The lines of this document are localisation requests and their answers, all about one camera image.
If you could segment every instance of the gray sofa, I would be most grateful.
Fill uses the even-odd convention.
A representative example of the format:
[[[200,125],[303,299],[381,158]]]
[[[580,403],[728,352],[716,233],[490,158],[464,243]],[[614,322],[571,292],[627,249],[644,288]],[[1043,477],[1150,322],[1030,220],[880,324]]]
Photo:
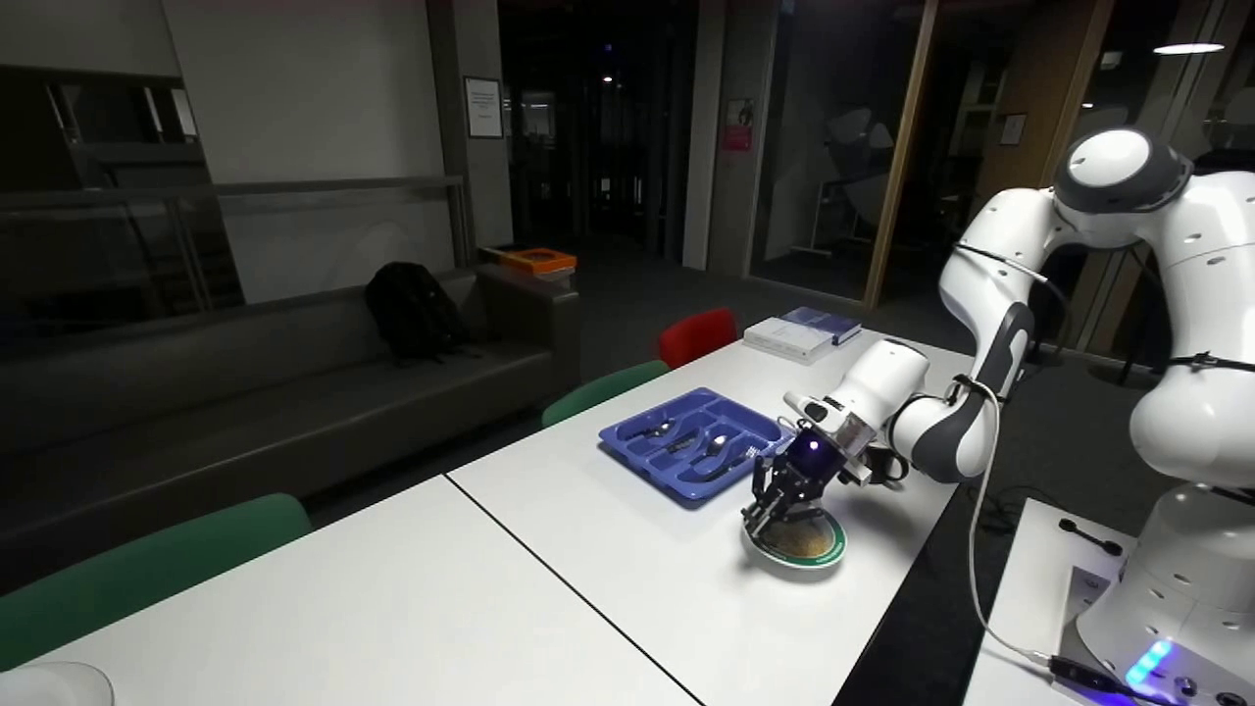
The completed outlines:
[[[362,288],[42,339],[0,356],[0,590],[266,495],[538,409],[578,381],[578,288],[448,275],[470,345],[395,360]]]

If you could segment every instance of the green seat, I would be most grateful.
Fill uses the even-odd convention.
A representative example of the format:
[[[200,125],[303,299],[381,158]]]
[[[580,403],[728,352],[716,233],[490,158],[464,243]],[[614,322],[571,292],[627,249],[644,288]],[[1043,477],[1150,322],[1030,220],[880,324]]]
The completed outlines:
[[[570,414],[580,414],[585,409],[595,409],[595,403],[602,403],[602,401],[610,401],[610,397],[622,397],[627,388],[638,388],[638,384],[647,384],[647,381],[656,381],[656,377],[664,377],[664,373],[666,373],[664,360],[638,360],[638,364],[632,364],[632,367],[614,367],[614,373],[606,373],[606,377],[595,377],[595,381],[563,390],[562,401],[554,401],[554,403],[540,411],[540,424],[554,428],[554,424],[562,424],[562,420],[570,420]]]
[[[140,613],[310,528],[303,503],[251,496],[112,545],[0,594],[0,671]]]

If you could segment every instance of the black bag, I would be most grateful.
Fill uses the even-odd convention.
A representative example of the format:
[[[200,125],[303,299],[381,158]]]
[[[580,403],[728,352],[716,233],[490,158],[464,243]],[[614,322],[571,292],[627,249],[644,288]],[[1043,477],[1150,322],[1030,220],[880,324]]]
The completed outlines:
[[[388,264],[364,286],[364,309],[395,356],[439,356],[468,339],[453,303],[419,264]]]

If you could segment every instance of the humanoid robot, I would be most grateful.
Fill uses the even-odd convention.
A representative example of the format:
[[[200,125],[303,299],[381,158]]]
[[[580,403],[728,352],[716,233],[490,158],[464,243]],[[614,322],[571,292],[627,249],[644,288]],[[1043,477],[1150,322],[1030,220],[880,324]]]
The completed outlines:
[[[1082,141],[1055,188],[1009,188],[967,222],[941,303],[978,356],[949,401],[917,397],[927,356],[880,339],[836,390],[792,403],[795,435],[762,460],[746,535],[814,503],[836,474],[860,474],[874,435],[941,482],[985,474],[985,496],[999,401],[1030,345],[1027,288],[1063,243],[1157,256],[1172,356],[1131,435],[1153,470],[1183,482],[1073,628],[1127,694],[1255,706],[1255,176],[1191,176],[1132,128]]]

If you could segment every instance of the blue container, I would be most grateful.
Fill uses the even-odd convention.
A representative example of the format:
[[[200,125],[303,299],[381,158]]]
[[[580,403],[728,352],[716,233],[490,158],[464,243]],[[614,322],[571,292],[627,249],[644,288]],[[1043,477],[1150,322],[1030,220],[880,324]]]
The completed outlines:
[[[710,388],[598,432],[598,452],[657,485],[678,504],[707,504],[754,470],[754,460],[782,439],[782,428]]]

